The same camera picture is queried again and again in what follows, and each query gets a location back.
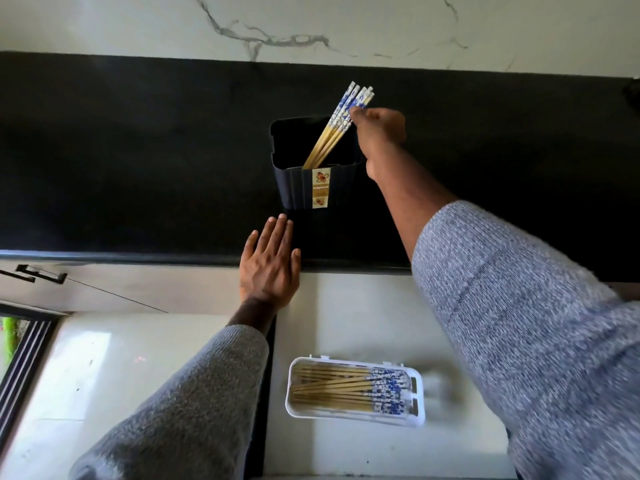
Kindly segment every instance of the hand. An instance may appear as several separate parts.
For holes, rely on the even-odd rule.
[[[277,312],[287,306],[300,284],[301,252],[291,251],[293,222],[269,217],[260,240],[254,230],[240,258],[240,298],[257,298]]]
[[[404,114],[386,107],[351,108],[351,119],[358,128],[358,143],[367,158],[367,174],[375,180],[375,160],[385,154],[384,148],[406,139]]]

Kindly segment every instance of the container of chopsticks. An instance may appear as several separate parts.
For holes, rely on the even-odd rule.
[[[285,407],[295,418],[355,419],[414,428],[425,421],[418,371],[324,356],[292,362]]]
[[[349,109],[366,107],[372,97],[372,88],[352,82],[331,116],[271,125],[271,162],[286,209],[322,209],[349,200],[365,161]]]

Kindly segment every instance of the gray knit sleeve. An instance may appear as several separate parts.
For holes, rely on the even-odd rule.
[[[241,478],[268,354],[256,329],[222,329],[82,455],[70,478]]]
[[[524,478],[640,477],[640,303],[464,201],[412,267]]]

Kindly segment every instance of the black plastic bin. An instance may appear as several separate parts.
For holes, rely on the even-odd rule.
[[[286,209],[313,208],[313,170],[303,170],[302,165],[328,121],[329,117],[309,117],[277,120],[271,124],[271,163]],[[321,165],[331,168],[327,207],[349,201],[356,173],[364,167],[364,162],[356,128],[352,126]]]

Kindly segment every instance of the white cabinet door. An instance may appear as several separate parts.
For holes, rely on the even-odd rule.
[[[21,275],[15,272],[18,264],[15,261],[0,261],[0,269]],[[49,265],[49,267],[52,267],[56,274],[59,273],[55,269],[56,266]],[[59,312],[157,312],[143,304],[86,286],[69,278],[59,285],[42,278],[36,278],[31,283],[0,274],[0,299]]]
[[[129,264],[35,265],[167,313],[233,315],[240,304],[238,268]]]

